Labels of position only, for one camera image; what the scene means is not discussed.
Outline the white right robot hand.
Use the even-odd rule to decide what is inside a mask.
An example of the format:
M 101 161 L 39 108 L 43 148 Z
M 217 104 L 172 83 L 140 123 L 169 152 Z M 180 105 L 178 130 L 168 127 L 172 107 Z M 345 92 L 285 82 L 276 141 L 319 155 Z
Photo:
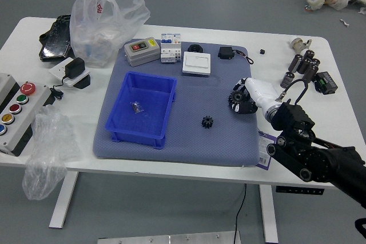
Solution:
M 268 121 L 281 105 L 273 85 L 254 78 L 241 78 L 228 98 L 231 109 L 237 114 L 253 114 L 258 109 Z

